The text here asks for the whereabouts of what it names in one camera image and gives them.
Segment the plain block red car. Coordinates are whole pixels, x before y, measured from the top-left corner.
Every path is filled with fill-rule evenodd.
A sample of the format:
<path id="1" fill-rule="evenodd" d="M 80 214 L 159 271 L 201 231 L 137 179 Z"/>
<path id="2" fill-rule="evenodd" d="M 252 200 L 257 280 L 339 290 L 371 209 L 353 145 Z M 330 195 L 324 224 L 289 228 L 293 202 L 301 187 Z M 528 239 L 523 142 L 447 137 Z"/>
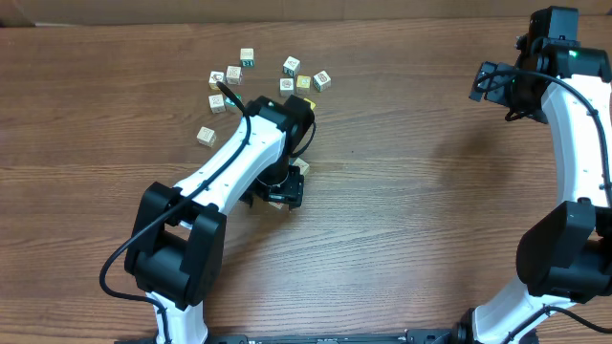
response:
<path id="1" fill-rule="evenodd" d="M 310 170 L 310 165 L 300 158 L 294 159 L 292 165 L 298 167 L 300 170 L 300 174 L 303 176 L 306 176 Z"/>

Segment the red number 3 block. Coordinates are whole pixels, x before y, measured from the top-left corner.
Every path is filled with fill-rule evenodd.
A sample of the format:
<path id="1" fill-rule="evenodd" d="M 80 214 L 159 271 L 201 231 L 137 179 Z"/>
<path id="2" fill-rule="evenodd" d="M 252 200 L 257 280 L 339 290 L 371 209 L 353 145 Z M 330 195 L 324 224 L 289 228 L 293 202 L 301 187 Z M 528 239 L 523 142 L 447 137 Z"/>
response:
<path id="1" fill-rule="evenodd" d="M 273 206 L 276 209 L 283 209 L 284 205 L 283 203 L 277 203 L 277 202 L 268 202 L 269 205 Z"/>

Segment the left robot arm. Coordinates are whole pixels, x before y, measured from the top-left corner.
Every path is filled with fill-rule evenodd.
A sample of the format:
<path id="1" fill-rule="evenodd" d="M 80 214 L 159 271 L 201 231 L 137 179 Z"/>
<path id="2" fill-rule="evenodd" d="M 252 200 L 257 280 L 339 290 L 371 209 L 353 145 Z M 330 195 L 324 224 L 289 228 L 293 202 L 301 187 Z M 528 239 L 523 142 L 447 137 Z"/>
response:
<path id="1" fill-rule="evenodd" d="M 304 177 L 291 159 L 315 132 L 307 100 L 259 97 L 225 145 L 191 176 L 143 193 L 124 268 L 154 302 L 154 343 L 204 343 L 203 301 L 221 269 L 227 217 L 260 198 L 290 208 L 302 203 Z"/>

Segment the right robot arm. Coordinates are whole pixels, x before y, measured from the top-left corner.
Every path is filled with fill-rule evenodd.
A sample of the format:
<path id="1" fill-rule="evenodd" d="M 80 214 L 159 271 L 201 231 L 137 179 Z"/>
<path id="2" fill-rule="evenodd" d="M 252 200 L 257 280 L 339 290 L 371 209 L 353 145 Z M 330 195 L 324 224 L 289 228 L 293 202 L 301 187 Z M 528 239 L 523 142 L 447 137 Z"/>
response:
<path id="1" fill-rule="evenodd" d="M 506 121 L 549 126 L 557 204 L 521 237 L 515 278 L 468 310 L 447 343 L 534 343 L 552 315 L 611 292 L 611 63 L 580 44 L 578 23 L 574 8 L 535 11 L 516 62 L 486 61 L 472 83 L 470 98 L 504 106 Z"/>

